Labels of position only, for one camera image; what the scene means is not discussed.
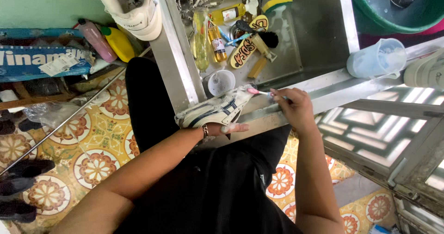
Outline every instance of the bottle label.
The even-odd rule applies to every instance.
[[[211,44],[213,45],[214,53],[219,54],[225,52],[225,46],[223,45],[221,38],[213,39]]]
[[[237,9],[237,7],[222,11],[222,17],[224,22],[234,19],[238,16],[239,16],[239,10]]]

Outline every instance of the yellow sponge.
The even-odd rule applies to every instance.
[[[267,11],[272,11],[279,6],[292,3],[293,0],[270,0],[264,6],[262,6],[262,13],[265,14]]]

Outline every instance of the tile floor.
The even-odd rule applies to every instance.
[[[103,86],[119,70],[96,78],[84,87]],[[86,110],[80,119],[65,125],[29,158],[51,159],[55,169],[36,178],[37,183],[22,194],[38,208],[36,221],[28,224],[5,222],[16,233],[44,233],[56,225],[94,186],[139,154],[128,112],[125,79],[109,88],[111,98],[101,106]],[[0,169],[29,150],[51,129],[43,128],[0,136]],[[277,173],[266,193],[294,221],[296,214],[294,181],[298,139],[291,133]],[[326,156],[332,183],[354,175],[354,171]],[[347,234],[368,233],[372,223],[395,223],[391,194],[380,190],[341,208]]]

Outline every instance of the finger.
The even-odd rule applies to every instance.
[[[282,111],[284,112],[284,114],[286,114],[287,112],[290,112],[291,106],[288,103],[288,101],[285,100],[282,96],[275,95],[273,97],[273,100],[279,104],[279,106],[282,108]]]
[[[248,124],[241,123],[229,123],[228,126],[222,126],[221,132],[224,134],[234,133],[234,132],[245,132],[250,129]]]
[[[289,89],[289,88],[284,88],[280,90],[273,89],[272,93],[282,97],[286,96],[288,99],[293,101],[293,103],[299,103],[304,99],[304,94],[300,89]]]

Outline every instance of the metal rod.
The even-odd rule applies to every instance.
[[[144,56],[145,54],[147,54],[148,51],[151,50],[151,46],[149,46],[148,48],[146,48],[140,55],[139,57]],[[38,146],[40,146],[44,141],[46,141],[46,139],[48,139],[51,135],[53,135],[58,129],[60,129],[65,123],[67,123],[71,118],[73,118],[76,114],[78,114],[81,110],[83,110],[84,108],[86,108],[86,106],[89,105],[89,103],[91,103],[91,101],[93,101],[98,95],[100,95],[100,93],[102,93],[103,91],[105,91],[106,89],[108,89],[108,87],[115,82],[121,75],[123,75],[126,71],[126,67],[123,68],[122,71],[120,71],[116,76],[114,76],[114,78],[112,78],[103,88],[101,88],[95,95],[93,95],[88,101],[86,101],[86,103],[84,105],[82,105],[79,109],[77,109],[70,117],[68,117],[68,119],[64,120],[64,122],[62,122],[58,127],[56,127],[53,131],[51,131],[49,134],[47,134],[42,140],[40,140],[39,142],[36,143],[36,145],[34,145],[33,147],[31,147],[28,151],[26,151],[26,153],[22,154],[17,160],[15,160],[14,162],[12,162],[9,166],[7,166],[1,173],[0,176],[3,175],[7,170],[9,170],[10,168],[12,168],[14,165],[16,165],[17,163],[19,163],[20,160],[22,160],[24,157],[26,157],[28,154],[30,154],[32,151],[34,151]]]

